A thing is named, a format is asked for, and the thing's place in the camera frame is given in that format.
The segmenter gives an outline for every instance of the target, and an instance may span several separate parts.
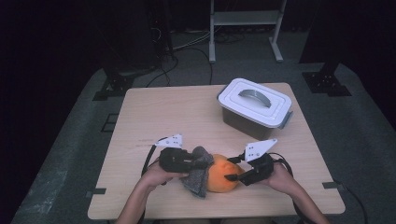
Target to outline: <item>white shelf frame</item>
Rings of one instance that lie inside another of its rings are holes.
[[[285,13],[287,0],[282,0],[279,10],[267,11],[215,11],[215,0],[210,2],[210,40],[209,40],[209,61],[216,62],[215,48],[215,26],[219,25],[263,25],[274,24],[274,35],[269,37],[271,48],[275,54],[278,63],[283,62],[282,54],[277,46],[277,38],[280,31],[280,25]]]

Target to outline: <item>black cable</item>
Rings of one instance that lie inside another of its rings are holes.
[[[289,165],[289,163],[285,160],[285,158],[282,156],[282,155],[280,155],[280,154],[278,154],[278,153],[275,153],[275,152],[270,152],[270,153],[268,153],[269,155],[277,155],[277,156],[279,156],[279,157],[281,157],[282,159],[278,159],[278,160],[275,160],[274,162],[280,162],[280,163],[282,163],[283,165],[285,165],[286,166],[286,170],[288,170],[288,172],[289,172],[289,174],[291,175],[291,177],[294,177],[293,176],[293,171],[291,170],[291,166]],[[293,206],[294,206],[294,210],[296,211],[296,213],[297,213],[297,215],[300,217],[300,221],[299,221],[299,223],[301,222],[301,221],[303,221],[303,223],[308,223],[308,224],[316,224],[314,221],[312,221],[309,217],[307,217],[301,210],[300,210],[300,208],[297,206],[297,204],[293,201]]]
[[[361,200],[359,199],[358,195],[355,194],[352,190],[350,190],[349,188],[347,188],[342,182],[336,180],[336,179],[332,179],[337,185],[342,186],[346,191],[348,191],[354,198],[355,200],[358,202],[358,204],[361,206],[361,211],[363,212],[363,218],[364,218],[364,223],[368,224],[368,216],[367,216],[367,211],[364,207],[364,204],[361,202]]]
[[[168,76],[168,73],[163,69],[163,65],[161,64],[160,69],[163,71],[163,73],[165,74],[165,78],[166,78],[166,86],[170,87],[171,86],[171,78]]]
[[[174,32],[173,34],[184,34],[184,35],[196,35],[196,36],[202,36],[202,33],[207,33],[207,31],[202,30],[202,31],[196,31],[196,32],[190,32],[190,31],[180,31],[180,32]]]
[[[221,45],[231,45],[245,39],[245,35],[243,33],[240,35],[242,37],[238,37],[236,35],[230,35],[227,32],[220,33],[219,35],[215,36],[215,42],[216,44],[221,44]]]
[[[213,67],[212,67],[212,63],[210,63],[210,61],[209,61],[209,57],[206,55],[206,53],[205,53],[203,50],[201,50],[201,49],[196,49],[196,48],[182,48],[182,49],[177,49],[175,52],[178,52],[178,51],[181,51],[181,50],[184,50],[184,49],[193,49],[193,50],[198,50],[198,51],[200,51],[201,53],[203,53],[203,54],[204,54],[204,56],[205,56],[205,57],[206,57],[206,59],[207,59],[207,62],[209,63],[209,67],[210,67],[209,85],[212,85],[212,78],[213,78]]]
[[[154,163],[154,162],[156,162],[156,161],[154,161],[152,164],[150,164],[149,165],[149,161],[151,160],[151,156],[152,156],[152,154],[154,153],[154,151],[155,151],[155,148],[157,148],[155,145],[152,145],[152,147],[151,147],[151,149],[149,150],[149,152],[148,152],[148,156],[146,157],[146,161],[145,161],[145,164],[143,165],[143,168],[142,168],[142,175],[148,170],[148,168]],[[139,220],[137,221],[137,223],[138,224],[142,224],[143,223],[143,221],[144,221],[144,219],[145,219],[145,214],[146,214],[146,207],[145,207],[145,210],[143,211],[143,214],[142,214],[142,216],[139,218]]]
[[[159,74],[158,76],[154,77],[154,78],[146,85],[146,88],[147,88],[155,79],[157,79],[158,77],[161,77],[161,76],[163,76],[163,75],[165,75],[165,76],[167,77],[167,76],[168,76],[167,73],[170,72],[170,71],[172,71],[173,69],[175,69],[175,68],[177,67],[177,65],[178,65],[178,58],[177,58],[176,56],[174,56],[174,58],[175,58],[175,60],[176,60],[175,65],[174,65],[171,69],[169,69],[169,70],[167,70],[167,71],[163,71],[161,74]]]

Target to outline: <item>wooden table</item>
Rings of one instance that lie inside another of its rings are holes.
[[[294,112],[285,129],[275,129],[271,138],[278,143],[270,149],[283,155],[298,182],[307,190],[325,214],[341,214],[345,205],[337,189],[325,189],[332,182],[329,170],[318,150],[295,96],[286,83],[268,83],[266,87],[287,94]],[[210,153],[235,157],[246,143],[258,140],[240,133],[222,121],[217,86],[130,89],[120,111],[88,211],[91,219],[115,219],[140,178],[151,146],[163,137],[183,135],[183,148],[197,146]],[[159,156],[157,147],[151,160]],[[241,163],[244,169],[250,166]],[[147,219],[193,217],[278,217],[295,215],[289,196],[263,185],[239,184],[228,193],[208,192],[206,198],[194,197],[180,180],[159,186],[148,197]]]

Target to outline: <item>human arm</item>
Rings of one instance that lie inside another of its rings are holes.
[[[134,190],[124,205],[117,224],[135,224],[145,211],[149,194],[157,186],[170,181],[174,177],[184,177],[187,174],[167,173],[158,162],[154,162],[134,186]]]
[[[328,224],[329,220],[320,212],[317,205],[305,189],[289,174],[286,168],[276,162],[270,177],[261,182],[272,189],[288,194],[299,207],[301,212],[310,220],[318,224]]]

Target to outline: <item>gray carpet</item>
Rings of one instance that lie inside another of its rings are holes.
[[[212,84],[228,84],[236,77],[254,82],[287,82],[291,85],[318,143],[332,177],[360,198],[369,223],[394,223],[396,205],[396,132],[365,91],[357,75],[340,65],[335,75],[352,96],[329,97],[312,93],[302,72],[315,72],[322,64],[298,64],[307,33],[281,33],[278,45],[284,57],[277,63],[268,44],[268,33],[245,35],[231,45],[216,45]],[[196,35],[173,35],[174,46]],[[194,48],[208,53],[207,43]],[[176,52],[177,67],[168,73],[171,86],[209,85],[210,65],[196,49]],[[169,57],[163,69],[173,67]],[[146,85],[162,71],[138,77],[133,88]],[[106,223],[90,220],[90,191],[95,188],[111,133],[102,133],[108,114],[119,113],[122,97],[93,101],[106,79],[102,70],[92,75],[60,131],[53,147],[12,223]],[[166,86],[164,76],[150,87]],[[332,223],[363,223],[358,202],[340,191],[346,204]],[[274,217],[279,223],[296,223],[297,217]]]

